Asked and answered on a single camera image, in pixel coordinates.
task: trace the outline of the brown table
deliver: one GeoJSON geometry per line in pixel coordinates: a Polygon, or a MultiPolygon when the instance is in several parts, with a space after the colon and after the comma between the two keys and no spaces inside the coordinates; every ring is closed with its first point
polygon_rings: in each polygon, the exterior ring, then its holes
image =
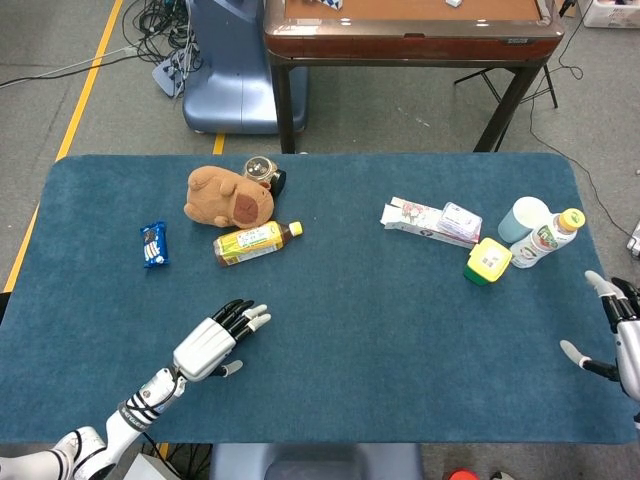
{"type": "Polygon", "coordinates": [[[506,68],[514,74],[476,152],[490,151],[564,28],[553,0],[266,0],[283,153],[295,153],[289,71],[297,66],[506,68]]]}

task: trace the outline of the light blue cup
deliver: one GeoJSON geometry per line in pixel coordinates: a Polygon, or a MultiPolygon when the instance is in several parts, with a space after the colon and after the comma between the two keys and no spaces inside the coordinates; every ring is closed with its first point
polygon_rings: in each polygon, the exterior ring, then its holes
{"type": "Polygon", "coordinates": [[[515,243],[544,223],[550,215],[549,207],[539,198],[521,197],[498,225],[498,234],[505,242],[515,243]]]}

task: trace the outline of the blue machine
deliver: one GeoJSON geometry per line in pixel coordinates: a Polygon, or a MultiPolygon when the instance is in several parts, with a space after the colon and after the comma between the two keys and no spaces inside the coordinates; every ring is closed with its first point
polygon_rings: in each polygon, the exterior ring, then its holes
{"type": "MultiPolygon", "coordinates": [[[[187,0],[202,65],[185,83],[189,127],[209,133],[278,133],[264,44],[263,0],[187,0]]],[[[308,69],[291,71],[293,125],[307,122],[308,69]]]]}

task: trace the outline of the yellow-green bottle cap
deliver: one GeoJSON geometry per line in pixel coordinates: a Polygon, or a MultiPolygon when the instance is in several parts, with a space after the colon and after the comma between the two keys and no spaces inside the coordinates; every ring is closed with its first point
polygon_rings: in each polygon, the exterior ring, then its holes
{"type": "Polygon", "coordinates": [[[289,224],[289,230],[291,230],[291,235],[297,237],[298,235],[302,235],[302,224],[300,222],[293,222],[289,224]]]}
{"type": "Polygon", "coordinates": [[[577,208],[568,208],[560,214],[558,222],[565,230],[575,232],[584,225],[586,218],[584,217],[584,213],[577,208]]]}

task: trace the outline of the white bottle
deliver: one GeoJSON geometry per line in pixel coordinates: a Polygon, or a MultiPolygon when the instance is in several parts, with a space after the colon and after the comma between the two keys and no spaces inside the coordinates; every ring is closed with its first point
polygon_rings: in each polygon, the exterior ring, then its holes
{"type": "Polygon", "coordinates": [[[534,228],[525,238],[511,245],[511,263],[518,268],[533,267],[542,257],[576,238],[584,222],[584,214],[576,208],[552,215],[544,225],[534,228]]]}

